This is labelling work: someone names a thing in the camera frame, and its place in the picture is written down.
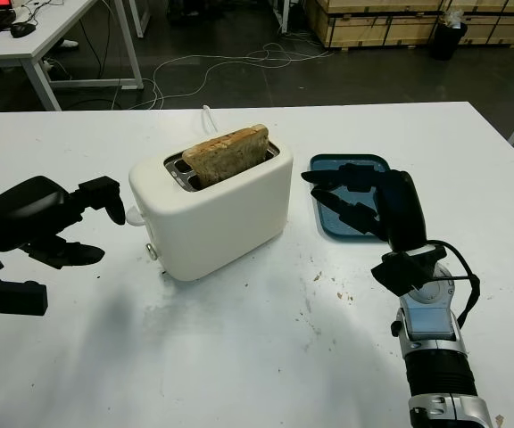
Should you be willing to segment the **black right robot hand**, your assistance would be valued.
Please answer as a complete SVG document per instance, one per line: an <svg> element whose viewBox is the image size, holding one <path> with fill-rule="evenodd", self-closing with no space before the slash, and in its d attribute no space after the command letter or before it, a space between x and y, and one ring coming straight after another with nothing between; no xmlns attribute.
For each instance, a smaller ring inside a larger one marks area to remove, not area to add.
<svg viewBox="0 0 514 428"><path fill-rule="evenodd" d="M302 178L313 184L311 195L340 220L361 234L371 234L394 252L412 251L427 244L426 224L410 174L369 165L346 163L338 169L310 170ZM373 193L374 207L348 202L334 191Z"/></svg>

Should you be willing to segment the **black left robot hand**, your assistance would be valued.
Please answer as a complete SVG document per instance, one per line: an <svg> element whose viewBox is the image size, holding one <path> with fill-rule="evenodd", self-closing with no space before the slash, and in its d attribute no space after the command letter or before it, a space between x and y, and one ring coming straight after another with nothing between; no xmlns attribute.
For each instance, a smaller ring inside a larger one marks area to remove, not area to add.
<svg viewBox="0 0 514 428"><path fill-rule="evenodd" d="M120 184L110 177L81 183L71 193L43 176L19 183L0 194L0 252L20 249L56 269L95 264L102 249L59 236L87 208L104 209L117 225L126 222Z"/></svg>

